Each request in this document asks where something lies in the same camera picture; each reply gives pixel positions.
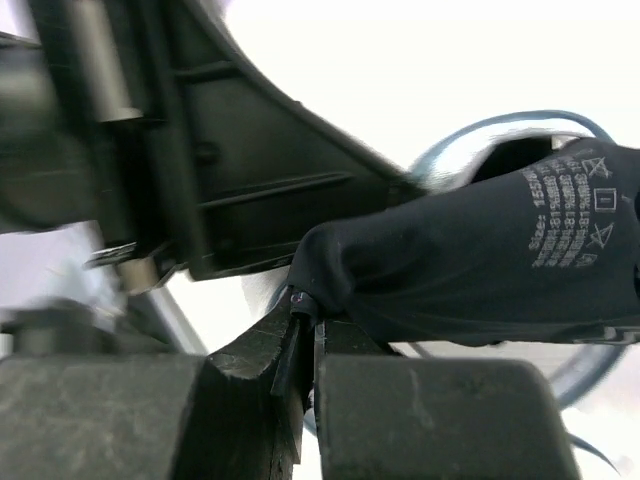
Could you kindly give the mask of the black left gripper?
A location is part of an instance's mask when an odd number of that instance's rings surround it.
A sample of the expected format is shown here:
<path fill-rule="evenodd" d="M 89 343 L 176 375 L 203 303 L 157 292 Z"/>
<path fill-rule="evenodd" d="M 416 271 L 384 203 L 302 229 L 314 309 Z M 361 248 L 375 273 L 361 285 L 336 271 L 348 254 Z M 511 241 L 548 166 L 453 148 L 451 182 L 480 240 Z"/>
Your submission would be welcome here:
<path fill-rule="evenodd" d="M 161 350 L 121 271 L 165 244 L 140 125 L 94 118 L 62 2 L 1 16 L 1 330 L 17 350 Z"/>

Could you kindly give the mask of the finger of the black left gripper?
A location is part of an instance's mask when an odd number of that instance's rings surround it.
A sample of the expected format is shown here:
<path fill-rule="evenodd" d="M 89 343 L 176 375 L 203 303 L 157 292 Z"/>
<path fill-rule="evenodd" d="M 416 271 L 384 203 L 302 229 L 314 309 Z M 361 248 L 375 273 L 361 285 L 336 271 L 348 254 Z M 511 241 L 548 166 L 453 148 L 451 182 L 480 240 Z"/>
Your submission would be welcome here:
<path fill-rule="evenodd" d="M 400 168 L 273 85 L 241 51 L 223 1 L 110 1 L 140 112 L 126 153 L 136 255 L 197 280 L 287 265 L 335 219 L 420 196 Z"/>

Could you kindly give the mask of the black bra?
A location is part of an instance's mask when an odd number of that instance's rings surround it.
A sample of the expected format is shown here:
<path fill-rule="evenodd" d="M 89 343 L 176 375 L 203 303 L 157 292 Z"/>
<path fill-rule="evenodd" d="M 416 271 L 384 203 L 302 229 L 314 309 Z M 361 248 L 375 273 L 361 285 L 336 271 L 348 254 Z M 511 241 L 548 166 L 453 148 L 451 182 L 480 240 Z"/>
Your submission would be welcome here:
<path fill-rule="evenodd" d="M 288 282 L 383 342 L 639 339 L 639 153 L 596 139 L 523 169 L 320 225 Z"/>

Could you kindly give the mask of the white mesh laundry bag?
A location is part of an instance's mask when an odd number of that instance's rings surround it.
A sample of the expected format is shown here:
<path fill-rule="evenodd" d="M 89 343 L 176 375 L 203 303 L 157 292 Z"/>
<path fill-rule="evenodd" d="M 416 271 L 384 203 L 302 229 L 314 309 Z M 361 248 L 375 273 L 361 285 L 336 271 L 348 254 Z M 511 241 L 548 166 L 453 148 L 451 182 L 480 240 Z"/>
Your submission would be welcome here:
<path fill-rule="evenodd" d="M 639 339 L 639 152 L 562 110 L 479 120 L 425 196 L 314 228 L 244 278 L 315 347 L 327 479 L 575 479 L 561 411 Z"/>

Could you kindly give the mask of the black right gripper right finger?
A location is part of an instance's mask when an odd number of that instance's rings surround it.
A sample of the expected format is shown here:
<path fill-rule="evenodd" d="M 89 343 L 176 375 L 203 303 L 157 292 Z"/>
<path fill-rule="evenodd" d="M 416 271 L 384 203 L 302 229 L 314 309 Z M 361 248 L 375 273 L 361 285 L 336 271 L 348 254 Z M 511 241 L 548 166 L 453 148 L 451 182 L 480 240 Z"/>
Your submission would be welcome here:
<path fill-rule="evenodd" d="M 315 329 L 327 479 L 576 479 L 551 389 L 521 360 L 392 356 L 356 325 Z"/>

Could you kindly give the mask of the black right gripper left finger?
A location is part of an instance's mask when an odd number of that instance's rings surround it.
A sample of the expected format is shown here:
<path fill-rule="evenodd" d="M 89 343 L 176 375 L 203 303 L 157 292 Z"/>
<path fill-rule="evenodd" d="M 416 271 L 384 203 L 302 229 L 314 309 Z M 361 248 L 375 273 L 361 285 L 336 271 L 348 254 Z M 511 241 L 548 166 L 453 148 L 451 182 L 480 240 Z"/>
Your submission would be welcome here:
<path fill-rule="evenodd" d="M 288 479 L 301 335 L 280 306 L 208 356 L 100 329 L 67 299 L 5 314 L 5 479 Z"/>

